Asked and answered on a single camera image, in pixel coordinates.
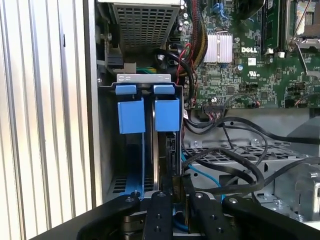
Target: capacitor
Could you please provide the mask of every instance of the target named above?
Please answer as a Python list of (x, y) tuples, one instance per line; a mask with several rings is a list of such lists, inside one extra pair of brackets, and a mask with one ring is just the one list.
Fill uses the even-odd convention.
[(235, 71), (240, 74), (244, 70), (244, 66), (239, 64), (238, 66), (235, 67)]
[(268, 57), (266, 60), (265, 60), (265, 63), (266, 64), (272, 64), (274, 62), (274, 58), (273, 57)]

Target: microchip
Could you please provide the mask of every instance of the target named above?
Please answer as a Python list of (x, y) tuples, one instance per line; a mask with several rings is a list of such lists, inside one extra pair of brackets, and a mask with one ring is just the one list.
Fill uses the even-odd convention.
[(268, 99), (268, 92), (267, 91), (261, 92), (261, 99)]
[(226, 88), (226, 94), (233, 95), (235, 93), (235, 88), (233, 86), (228, 86)]

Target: blue cable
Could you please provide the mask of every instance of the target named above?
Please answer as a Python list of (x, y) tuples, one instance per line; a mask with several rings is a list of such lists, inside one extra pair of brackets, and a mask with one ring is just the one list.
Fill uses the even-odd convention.
[(228, 19), (228, 17), (225, 16), (225, 8), (223, 3), (220, 3), (220, 15), (223, 19)]
[(183, 232), (188, 232), (189, 231), (188, 226), (178, 222), (175, 218), (173, 218), (173, 224), (177, 229), (179, 229), (179, 230), (181, 230)]
[[(182, 159), (182, 162), (187, 161), (186, 156), (185, 156), (183, 153), (181, 153), (181, 159)], [(221, 188), (221, 184), (220, 184), (219, 181), (218, 181), (217, 179), (215, 179), (213, 176), (210, 176), (209, 174), (207, 174), (207, 173), (205, 173), (205, 172), (202, 172), (202, 171), (196, 169), (196, 168), (195, 168), (194, 166), (192, 166), (191, 164), (189, 164), (188, 167), (189, 167), (191, 170), (195, 171), (196, 173), (198, 173), (198, 174), (200, 174), (200, 175), (202, 175), (202, 176), (204, 176), (204, 177), (206, 177), (206, 178), (214, 181), (214, 183), (215, 183), (219, 188)], [(221, 202), (225, 199), (225, 197), (226, 197), (226, 195), (224, 195), (224, 194), (221, 195)]]

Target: screw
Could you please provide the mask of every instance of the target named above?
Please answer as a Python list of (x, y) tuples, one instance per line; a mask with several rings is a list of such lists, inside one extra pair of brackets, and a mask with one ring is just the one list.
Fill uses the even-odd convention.
[(127, 203), (131, 203), (134, 201), (134, 199), (132, 197), (128, 197), (126, 200), (125, 200)]
[(238, 203), (238, 200), (235, 199), (235, 198), (230, 198), (230, 199), (229, 199), (229, 202), (230, 202), (230, 203), (233, 203), (233, 204), (236, 204), (236, 203)]
[(157, 195), (158, 197), (165, 197), (166, 196), (166, 194), (165, 193), (163, 193), (163, 192), (160, 192), (160, 193), (158, 193), (158, 195)]
[(273, 202), (274, 202), (275, 205), (277, 205), (277, 206), (279, 206), (279, 207), (284, 204), (284, 202), (281, 201), (280, 199), (275, 199), (275, 200), (273, 200)]
[(195, 194), (195, 196), (200, 199), (200, 198), (202, 198), (204, 195), (203, 195), (201, 192), (197, 192), (197, 193)]
[(298, 214), (295, 219), (298, 220), (300, 223), (302, 223), (305, 220), (304, 216), (302, 216), (301, 214)]
[(108, 41), (111, 41), (111, 40), (112, 40), (112, 34), (111, 34), (111, 33), (108, 33), (108, 34), (106, 35), (106, 39), (107, 39)]

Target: green circuit board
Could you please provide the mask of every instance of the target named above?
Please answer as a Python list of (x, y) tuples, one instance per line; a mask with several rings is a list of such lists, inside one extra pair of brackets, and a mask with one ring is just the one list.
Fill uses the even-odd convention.
[[(271, 23), (276, 26), (267, 29), (268, 37), (263, 48), (276, 48), (279, 42), (279, 6), (270, 7), (264, 26)], [(233, 62), (202, 63), (197, 71), (197, 98), (194, 109), (203, 106), (223, 105), (236, 93), (246, 93), (260, 102), (261, 108), (290, 108), (301, 97), (320, 93), (320, 78), (317, 75), (306, 75), (298, 52), (287, 54), (285, 58), (261, 53), (263, 39), (261, 10), (247, 20), (237, 20), (235, 7), (231, 1), (225, 1), (224, 14), (227, 19), (212, 13), (210, 1), (203, 16), (208, 34), (227, 31), (233, 37)], [(191, 26), (184, 28), (183, 40), (190, 40)], [(320, 72), (320, 53), (304, 52), (304, 61), (309, 71)], [(251, 108), (252, 101), (246, 97), (235, 99), (233, 108)], [(320, 97), (312, 96), (301, 101), (301, 108), (319, 108)]]

